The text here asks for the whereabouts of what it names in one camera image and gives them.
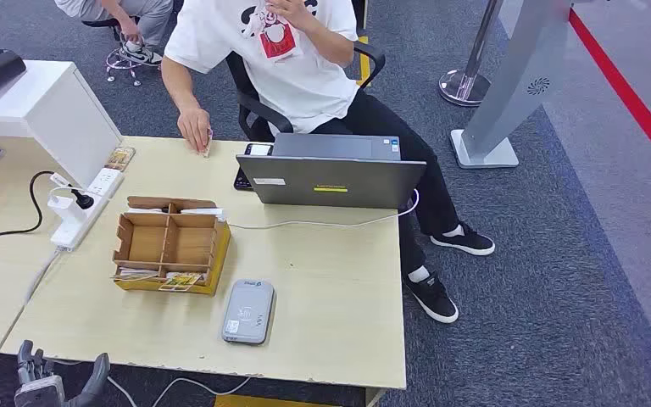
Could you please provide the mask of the person's right hand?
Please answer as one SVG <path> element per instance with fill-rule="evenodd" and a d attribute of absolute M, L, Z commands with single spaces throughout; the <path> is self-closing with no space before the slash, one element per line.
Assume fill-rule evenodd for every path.
<path fill-rule="evenodd" d="M 212 139 L 209 113 L 198 106 L 180 110 L 177 126 L 191 149 L 206 154 Z"/>

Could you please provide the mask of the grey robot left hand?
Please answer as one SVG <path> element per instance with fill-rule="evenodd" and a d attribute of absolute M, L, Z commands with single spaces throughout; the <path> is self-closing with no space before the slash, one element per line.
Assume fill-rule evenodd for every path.
<path fill-rule="evenodd" d="M 106 353 L 100 354 L 93 364 L 92 374 L 71 399 L 65 397 L 61 376 L 53 372 L 54 361 L 45 359 L 43 350 L 33 350 L 33 342 L 25 340 L 17 354 L 17 374 L 20 387 L 14 395 L 15 406 L 76 407 L 95 406 L 109 378 L 110 363 Z"/>

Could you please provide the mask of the person's left hand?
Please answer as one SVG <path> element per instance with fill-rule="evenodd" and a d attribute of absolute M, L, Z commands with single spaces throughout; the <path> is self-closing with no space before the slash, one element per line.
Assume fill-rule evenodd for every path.
<path fill-rule="evenodd" d="M 270 13 L 285 18 L 300 31 L 309 33 L 316 28 L 317 20 L 307 10 L 304 1 L 269 0 L 266 8 Z"/>

